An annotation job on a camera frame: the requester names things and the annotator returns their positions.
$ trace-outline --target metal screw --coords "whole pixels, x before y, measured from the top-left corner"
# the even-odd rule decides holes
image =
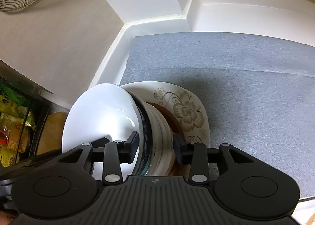
[[[120,180],[120,176],[117,174],[109,174],[104,177],[107,182],[117,182]]]
[[[204,182],[207,180],[207,177],[202,174],[195,174],[192,176],[192,181],[194,182]]]

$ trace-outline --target ceramic dish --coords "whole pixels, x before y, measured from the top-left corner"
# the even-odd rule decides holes
[[[150,163],[150,167],[146,175],[155,176],[155,170],[160,163],[161,155],[162,155],[162,132],[161,132],[157,117],[150,110],[150,108],[148,107],[148,104],[145,103],[144,107],[150,119],[150,124],[152,127],[152,138],[153,138],[151,163]]]
[[[165,107],[178,120],[184,132],[185,141],[202,142],[210,146],[209,122],[206,110],[199,98],[192,92],[169,83],[144,81],[122,85],[145,102]]]
[[[62,135],[62,151],[103,137],[125,141],[133,131],[139,133],[138,155],[142,156],[143,125],[133,98],[117,85],[100,84],[83,93],[70,110]],[[136,155],[132,164],[121,164],[124,179],[136,174],[137,158]],[[102,179],[102,167],[102,163],[95,164],[96,179]]]
[[[175,152],[173,150],[173,132],[170,129],[166,119],[164,116],[152,105],[151,109],[156,113],[159,117],[161,130],[164,132],[163,135],[163,149],[161,161],[155,171],[156,175],[166,176],[171,171],[174,161],[175,161]]]
[[[153,102],[148,103],[155,107],[163,115],[173,133],[179,133],[183,139],[185,138],[184,131],[182,130],[180,123],[177,121],[176,117],[170,111],[156,103]]]

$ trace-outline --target gray cushion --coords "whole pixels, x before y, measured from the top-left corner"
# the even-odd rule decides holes
[[[203,102],[211,146],[231,143],[315,195],[315,48],[218,32],[136,37],[121,84],[164,81]],[[214,166],[212,176],[216,177]]]

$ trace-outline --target stack of plates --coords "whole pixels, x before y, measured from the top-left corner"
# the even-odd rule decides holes
[[[83,93],[67,117],[62,151],[100,138],[126,141],[137,131],[140,142],[132,164],[121,164],[128,175],[165,176],[175,162],[173,131],[187,142],[210,144],[207,114],[188,90],[164,82],[136,82],[124,86],[100,84]],[[95,163],[93,177],[102,180],[103,163]]]

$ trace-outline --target white bowl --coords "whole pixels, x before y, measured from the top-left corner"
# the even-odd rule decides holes
[[[134,100],[117,85],[100,84],[83,93],[70,110],[62,135],[62,152],[103,137],[126,141],[133,131],[139,133],[141,154],[143,128]],[[136,172],[137,155],[132,164],[121,164],[124,179]],[[95,179],[102,179],[102,167],[103,163],[95,163]]]
[[[151,157],[152,157],[152,148],[153,147],[153,136],[152,136],[152,126],[149,118],[149,114],[145,109],[145,102],[141,100],[137,95],[132,92],[128,92],[134,99],[139,113],[142,118],[142,127],[143,127],[143,151],[142,156],[138,158],[138,170],[136,175],[143,176],[147,174],[148,168],[150,167]]]

